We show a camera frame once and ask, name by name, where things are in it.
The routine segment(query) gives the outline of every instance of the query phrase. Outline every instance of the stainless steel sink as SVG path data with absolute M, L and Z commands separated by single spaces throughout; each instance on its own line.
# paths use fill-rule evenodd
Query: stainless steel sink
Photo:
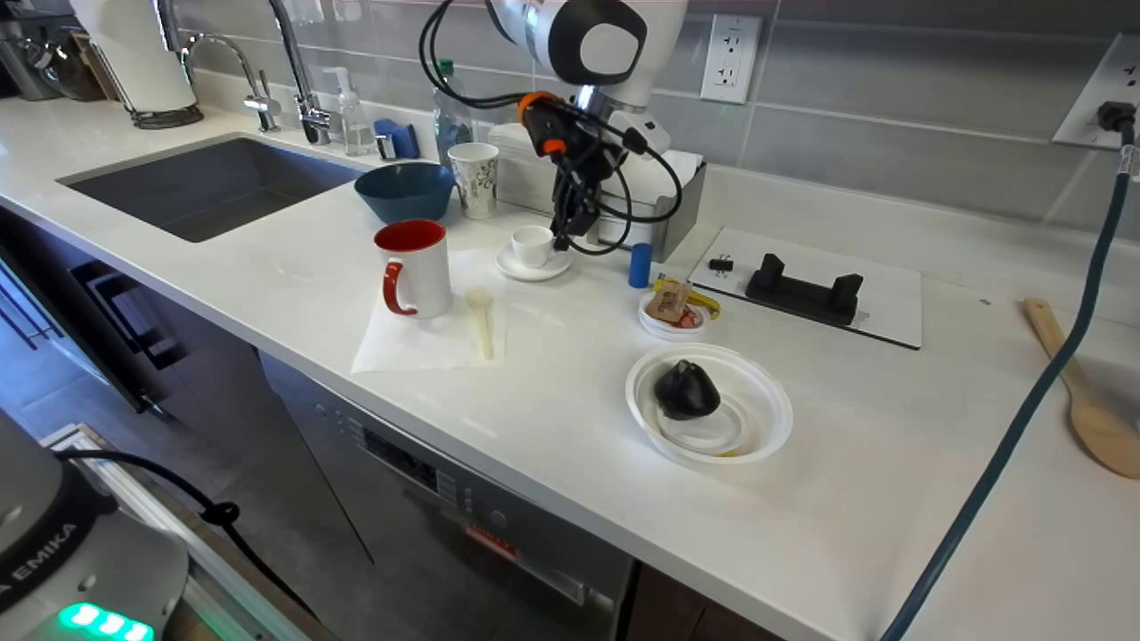
M 357 174 L 307 153 L 226 139 L 159 161 L 66 177 L 66 184 L 180 237 L 207 242 Z

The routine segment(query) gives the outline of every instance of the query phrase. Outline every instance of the white cup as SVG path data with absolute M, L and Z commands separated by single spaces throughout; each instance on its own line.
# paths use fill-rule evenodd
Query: white cup
M 385 253 L 381 299 L 395 316 L 440 316 L 452 305 L 447 229 L 402 220 L 374 235 Z
M 557 253 L 557 235 L 542 223 L 509 233 L 509 258 L 517 266 L 542 272 Z
M 461 144 L 448 150 L 461 203 L 469 218 L 492 218 L 494 214 L 494 191 L 498 191 L 498 147 L 492 144 Z

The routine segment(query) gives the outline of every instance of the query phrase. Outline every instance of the black cable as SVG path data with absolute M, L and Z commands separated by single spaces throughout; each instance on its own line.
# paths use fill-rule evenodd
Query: black cable
M 1122 170 L 1112 184 L 1112 203 L 1107 203 L 1107 218 L 1100 223 L 1089 266 L 1086 266 L 1086 280 L 1083 280 L 1083 294 L 1079 294 L 1079 310 L 1073 320 L 1073 332 L 1067 339 L 1067 347 L 1055 352 L 1055 361 L 1044 367 L 1044 375 L 1037 376 L 1037 385 L 1029 389 L 1029 394 L 1022 398 L 1020 412 L 1011 417 L 998 452 L 991 457 L 986 469 L 980 474 L 980 482 L 973 483 L 970 498 L 961 501 L 955 522 L 948 528 L 948 534 L 941 536 L 941 544 L 932 547 L 925 569 L 919 572 L 916 586 L 909 590 L 909 599 L 900 602 L 899 615 L 891 621 L 891 627 L 883 630 L 883 641 L 900 641 L 905 630 L 913 627 L 913 621 L 919 615 L 924 602 L 929 599 L 938 577 L 948 569 L 951 554 L 960 551 L 961 536 L 970 534 L 975 514 L 982 508 L 982 501 L 991 498 L 1006 462 L 1011 458 L 1020 438 L 1025 434 L 1044 392 L 1060 380 L 1060 375 L 1068 367 L 1073 352 L 1079 349 L 1083 336 L 1094 324 L 1094 310 L 1099 310 L 1099 294 L 1100 294 L 1100 279 L 1103 279 L 1103 265 L 1107 265 L 1107 250 L 1120 229 L 1120 218 L 1126 210 L 1126 197 L 1130 197 L 1130 139 L 1132 132 L 1122 128 Z
M 678 218 L 678 210 L 681 210 L 681 203 L 683 203 L 683 184 L 681 184 L 675 164 L 670 164 L 663 153 L 649 150 L 649 155 L 659 161 L 659 164 L 666 167 L 670 180 L 675 180 L 675 203 L 670 203 L 670 210 L 653 214 L 653 218 L 638 218 L 638 214 L 631 214 L 631 210 L 614 210 L 609 203 L 598 199 L 598 206 L 604 206 L 606 214 L 627 218 L 627 220 L 634 220 L 634 223 L 663 223 L 663 220 Z
M 475 110 L 501 110 L 501 108 L 513 108 L 517 101 L 524 101 L 528 91 L 462 97 L 462 91 L 456 91 L 456 88 L 440 76 L 440 45 L 436 45 L 436 40 L 440 40 L 440 27 L 441 27 L 441 18 L 448 13 L 448 8 L 452 8 L 452 0 L 441 0 L 441 3 L 427 13 L 427 22 L 425 22 L 425 27 L 419 27 L 418 52 L 419 52 L 419 69 L 425 69 L 427 83 L 431 83 L 440 91 L 447 91 L 447 97 L 452 97 L 456 102 L 466 102 L 466 108 L 475 108 Z
M 619 180 L 619 189 L 624 189 L 627 210 L 634 210 L 634 197 L 631 197 L 627 174 L 624 174 L 619 167 L 614 167 L 614 174 L 615 174 L 615 180 Z M 606 242 L 606 247 L 592 250 L 592 247 L 579 247 L 579 242 L 569 237 L 569 247 L 573 247 L 579 253 L 585 253 L 585 258 L 609 258 L 609 253 L 624 250 L 627 237 L 631 237 L 631 233 L 634 233 L 634 220 L 631 220 L 631 218 L 624 218 L 624 220 L 627 220 L 627 223 L 624 223 L 624 233 L 615 235 L 615 242 Z
M 317 611 L 256 554 L 256 547 L 239 534 L 234 521 L 241 516 L 241 508 L 234 501 L 213 501 L 207 490 L 199 490 L 195 483 L 189 483 L 184 476 L 180 476 L 174 469 L 132 457 L 132 452 L 104 452 L 104 450 L 69 450 L 57 452 L 57 458 L 115 458 L 115 462 L 129 462 L 129 468 L 142 468 L 153 476 L 174 483 L 180 490 L 184 490 L 193 501 L 205 507 L 205 521 L 218 529 L 228 534 L 228 541 L 239 544 L 239 551 L 271 582 L 278 583 L 303 611 L 310 611 L 317 621 Z

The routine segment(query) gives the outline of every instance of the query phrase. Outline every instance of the white countertop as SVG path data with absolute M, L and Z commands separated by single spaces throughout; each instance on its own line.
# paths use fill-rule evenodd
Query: white countertop
M 456 253 L 490 265 L 509 332 L 501 367 L 354 375 L 379 220 L 351 184 L 199 247 L 57 184 L 232 132 L 254 136 L 254 117 L 136 132 L 108 102 L 3 101 L 0 203 L 785 636 L 883 630 L 1044 367 L 1016 299 L 1050 294 L 1068 320 L 1089 247 L 1073 233 L 718 167 L 675 266 L 722 220 L 919 266 L 925 347 L 909 352 L 727 299 L 713 343 L 779 376 L 798 419 L 779 457 L 697 469 L 659 457 L 627 412 L 624 376 L 659 343 L 634 324 L 624 260 L 579 260 L 549 286 L 498 279 L 494 253 L 528 214 L 448 229 Z M 271 139 L 303 150 L 297 132 Z M 1136 265 L 1136 247 L 1120 247 L 1086 343 L 1094 370 L 1130 389 L 1140 389 L 1140 305 L 1126 290 Z M 1063 407 L 1063 392 L 1042 407 L 913 636 L 1140 630 L 1140 483 L 1089 462 Z

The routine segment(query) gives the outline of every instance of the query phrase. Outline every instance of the backsplash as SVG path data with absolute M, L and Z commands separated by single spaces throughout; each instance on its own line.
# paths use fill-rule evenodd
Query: backsplash
M 297 32 L 320 88 L 332 77 L 317 69 L 345 64 L 361 97 L 431 108 L 418 34 L 436 0 L 292 8 L 310 18 Z M 180 11 L 289 83 L 266 0 L 180 0 Z M 747 108 L 697 97 L 710 13 L 767 18 Z M 694 0 L 653 110 L 675 147 L 718 164 L 1094 229 L 1112 153 L 1050 147 L 1050 132 L 1126 27 L 1140 27 L 1136 0 Z M 466 91 L 557 85 L 480 0 L 461 0 L 440 41 Z M 199 50 L 199 64 L 234 70 L 218 50 Z M 1140 237 L 1140 199 L 1126 235 Z

